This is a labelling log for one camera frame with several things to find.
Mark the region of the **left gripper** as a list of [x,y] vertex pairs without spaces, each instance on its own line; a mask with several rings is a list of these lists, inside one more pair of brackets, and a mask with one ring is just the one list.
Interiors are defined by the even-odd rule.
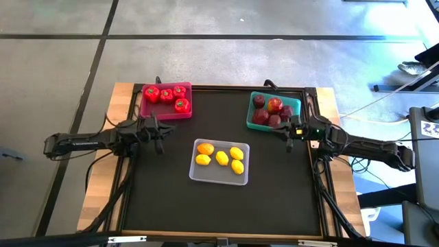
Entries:
[[149,117],[141,118],[138,127],[139,137],[142,142],[149,143],[153,141],[157,154],[165,153],[163,147],[163,135],[171,134],[174,130],[175,125],[161,123],[160,126],[155,112],[151,112]]

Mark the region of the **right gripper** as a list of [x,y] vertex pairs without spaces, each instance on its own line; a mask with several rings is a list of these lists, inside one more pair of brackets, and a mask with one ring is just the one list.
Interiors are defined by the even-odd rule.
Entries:
[[280,131],[279,137],[287,139],[287,153],[292,152],[295,140],[306,141],[309,139],[309,126],[302,123],[298,115],[291,116],[287,123],[282,123],[274,131]]

